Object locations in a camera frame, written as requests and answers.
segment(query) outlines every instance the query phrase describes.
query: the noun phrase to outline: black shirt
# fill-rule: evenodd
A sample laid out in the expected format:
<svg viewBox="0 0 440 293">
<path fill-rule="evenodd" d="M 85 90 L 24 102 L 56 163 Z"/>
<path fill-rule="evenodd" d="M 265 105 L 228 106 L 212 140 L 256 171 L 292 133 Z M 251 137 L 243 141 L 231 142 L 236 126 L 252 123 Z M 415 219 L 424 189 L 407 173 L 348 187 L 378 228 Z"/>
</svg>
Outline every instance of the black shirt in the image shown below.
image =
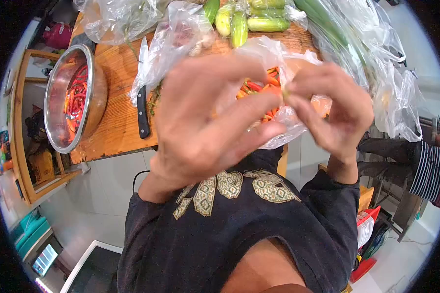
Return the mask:
<svg viewBox="0 0 440 293">
<path fill-rule="evenodd" d="M 358 250 L 358 183 L 319 171 L 299 192 L 275 167 L 253 153 L 165 204 L 134 193 L 119 292 L 219 292 L 248 249 L 272 237 L 310 290 L 340 292 Z"/>
</svg>

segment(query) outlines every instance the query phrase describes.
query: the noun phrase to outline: stainless steel bowl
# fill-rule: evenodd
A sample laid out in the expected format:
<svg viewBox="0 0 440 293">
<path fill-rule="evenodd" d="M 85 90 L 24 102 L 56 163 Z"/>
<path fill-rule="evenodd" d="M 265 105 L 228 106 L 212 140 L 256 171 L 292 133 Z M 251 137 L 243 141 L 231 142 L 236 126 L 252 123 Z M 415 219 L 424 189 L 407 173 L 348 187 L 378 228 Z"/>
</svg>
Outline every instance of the stainless steel bowl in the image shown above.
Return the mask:
<svg viewBox="0 0 440 293">
<path fill-rule="evenodd" d="M 82 121 L 73 141 L 64 114 L 65 92 L 73 81 L 76 70 L 88 65 L 88 80 Z M 75 44 L 67 49 L 51 72 L 44 99 L 44 124 L 47 137 L 53 148 L 62 154 L 76 148 L 82 137 L 88 137 L 95 130 L 107 102 L 107 82 L 102 68 L 95 62 L 90 49 Z"/>
</svg>

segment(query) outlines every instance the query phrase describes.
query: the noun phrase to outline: wooden table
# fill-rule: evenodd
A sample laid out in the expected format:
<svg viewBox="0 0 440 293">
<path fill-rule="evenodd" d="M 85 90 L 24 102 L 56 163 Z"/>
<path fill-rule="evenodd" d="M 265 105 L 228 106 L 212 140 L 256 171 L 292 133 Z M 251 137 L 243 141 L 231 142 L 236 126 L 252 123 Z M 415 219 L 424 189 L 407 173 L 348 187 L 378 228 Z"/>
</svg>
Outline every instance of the wooden table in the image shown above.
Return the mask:
<svg viewBox="0 0 440 293">
<path fill-rule="evenodd" d="M 83 32 L 80 22 L 83 15 L 78 15 L 72 37 Z M 284 32 L 249 32 L 249 38 L 262 35 L 280 40 L 290 51 L 305 53 L 311 50 L 318 52 L 313 46 L 311 34 L 292 23 Z M 147 34 L 150 45 L 153 33 Z M 142 40 L 132 42 L 134 49 L 139 52 Z M 212 48 L 203 50 L 201 54 L 228 53 L 231 45 L 228 39 L 217 40 Z M 118 46 L 96 45 L 95 61 L 103 68 L 107 84 L 108 98 L 105 113 L 93 134 L 80 141 L 70 154 L 74 164 L 83 161 L 93 161 L 104 157 L 122 155 L 129 152 L 141 151 L 158 145 L 156 129 L 151 124 L 151 135 L 141 139 L 138 134 L 137 108 L 130 102 L 127 94 L 132 88 L 138 70 L 138 60 L 126 44 Z"/>
</svg>

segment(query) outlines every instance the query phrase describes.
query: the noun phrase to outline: striped clothing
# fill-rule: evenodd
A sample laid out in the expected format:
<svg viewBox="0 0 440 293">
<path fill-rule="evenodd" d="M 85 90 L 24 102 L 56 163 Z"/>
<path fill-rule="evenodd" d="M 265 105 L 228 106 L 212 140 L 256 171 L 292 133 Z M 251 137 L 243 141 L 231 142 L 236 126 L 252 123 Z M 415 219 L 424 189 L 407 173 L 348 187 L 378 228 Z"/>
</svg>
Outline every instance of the striped clothing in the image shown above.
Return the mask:
<svg viewBox="0 0 440 293">
<path fill-rule="evenodd" d="M 429 201 L 436 200 L 440 191 L 440 148 L 422 142 L 419 165 L 410 193 Z"/>
</svg>

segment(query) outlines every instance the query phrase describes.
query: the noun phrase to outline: black pants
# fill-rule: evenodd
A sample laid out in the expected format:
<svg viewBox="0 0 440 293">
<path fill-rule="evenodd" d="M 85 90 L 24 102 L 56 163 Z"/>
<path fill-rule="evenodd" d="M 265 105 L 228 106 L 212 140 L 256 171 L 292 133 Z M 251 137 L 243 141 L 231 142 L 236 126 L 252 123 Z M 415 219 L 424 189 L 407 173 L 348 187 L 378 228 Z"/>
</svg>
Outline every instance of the black pants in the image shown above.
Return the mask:
<svg viewBox="0 0 440 293">
<path fill-rule="evenodd" d="M 384 179 L 409 190 L 419 164 L 421 147 L 422 142 L 410 143 L 405 139 L 371 138 L 365 134 L 357 150 L 390 157 L 396 163 L 358 162 L 359 175 Z"/>
</svg>

